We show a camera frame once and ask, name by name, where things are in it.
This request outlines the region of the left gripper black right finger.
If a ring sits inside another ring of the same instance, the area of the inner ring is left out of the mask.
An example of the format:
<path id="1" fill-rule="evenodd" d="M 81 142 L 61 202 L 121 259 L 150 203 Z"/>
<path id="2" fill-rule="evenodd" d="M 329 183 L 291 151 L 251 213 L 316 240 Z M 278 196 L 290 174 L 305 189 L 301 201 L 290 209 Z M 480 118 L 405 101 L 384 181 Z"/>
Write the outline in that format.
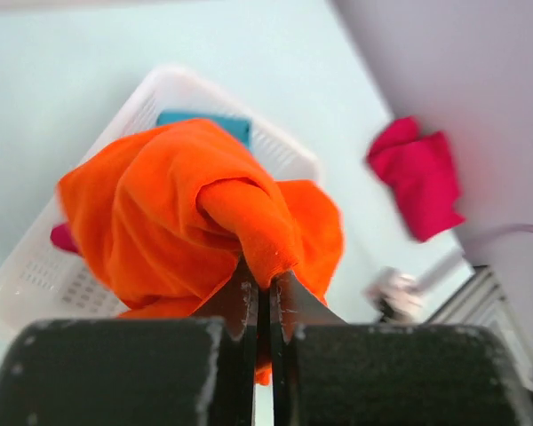
<path id="1" fill-rule="evenodd" d="M 487 328 L 348 324 L 287 272 L 270 288 L 277 425 L 533 425 Z"/>

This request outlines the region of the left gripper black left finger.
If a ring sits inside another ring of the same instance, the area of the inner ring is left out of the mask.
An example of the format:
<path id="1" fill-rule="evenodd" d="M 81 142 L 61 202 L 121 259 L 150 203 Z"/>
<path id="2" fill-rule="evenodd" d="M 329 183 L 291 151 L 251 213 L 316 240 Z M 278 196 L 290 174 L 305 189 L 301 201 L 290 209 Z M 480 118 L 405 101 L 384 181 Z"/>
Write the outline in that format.
<path id="1" fill-rule="evenodd" d="M 246 265 L 185 319 L 51 319 L 0 366 L 0 425 L 250 425 L 258 287 Z"/>

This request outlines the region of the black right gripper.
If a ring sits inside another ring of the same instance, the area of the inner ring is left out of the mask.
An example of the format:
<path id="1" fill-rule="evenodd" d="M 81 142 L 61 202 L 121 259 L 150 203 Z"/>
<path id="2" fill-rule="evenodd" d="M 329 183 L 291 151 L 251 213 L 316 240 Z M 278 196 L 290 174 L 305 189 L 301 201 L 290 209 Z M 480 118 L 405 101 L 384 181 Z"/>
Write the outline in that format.
<path id="1" fill-rule="evenodd" d="M 414 324 L 423 301 L 416 280 L 387 267 L 364 290 L 368 302 L 378 311 L 377 323 Z"/>

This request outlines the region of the orange t shirt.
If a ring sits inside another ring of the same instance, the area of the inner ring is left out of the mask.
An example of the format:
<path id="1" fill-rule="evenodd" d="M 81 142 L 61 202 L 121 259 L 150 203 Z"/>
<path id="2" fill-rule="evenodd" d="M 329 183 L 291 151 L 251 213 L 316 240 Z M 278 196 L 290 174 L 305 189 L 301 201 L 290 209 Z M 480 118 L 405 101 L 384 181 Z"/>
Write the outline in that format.
<path id="1" fill-rule="evenodd" d="M 316 183 L 273 179 L 205 119 L 118 139 L 58 195 L 77 253 L 127 319 L 193 314 L 241 261 L 261 289 L 293 272 L 323 300 L 344 250 L 338 208 Z"/>

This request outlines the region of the white plastic basket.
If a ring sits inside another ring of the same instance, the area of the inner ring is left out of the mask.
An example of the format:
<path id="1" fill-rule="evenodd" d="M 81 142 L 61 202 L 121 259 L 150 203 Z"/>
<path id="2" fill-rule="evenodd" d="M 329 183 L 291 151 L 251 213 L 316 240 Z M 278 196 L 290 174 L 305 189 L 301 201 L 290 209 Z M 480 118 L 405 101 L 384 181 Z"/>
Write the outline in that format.
<path id="1" fill-rule="evenodd" d="M 150 71 L 83 159 L 111 142 L 155 127 L 162 113 L 238 117 L 250 122 L 249 149 L 276 180 L 321 183 L 320 160 L 288 133 L 217 84 L 179 66 Z M 126 307 L 99 283 L 78 255 L 57 198 L 51 198 L 0 267 L 0 340 L 36 320 L 113 317 Z"/>

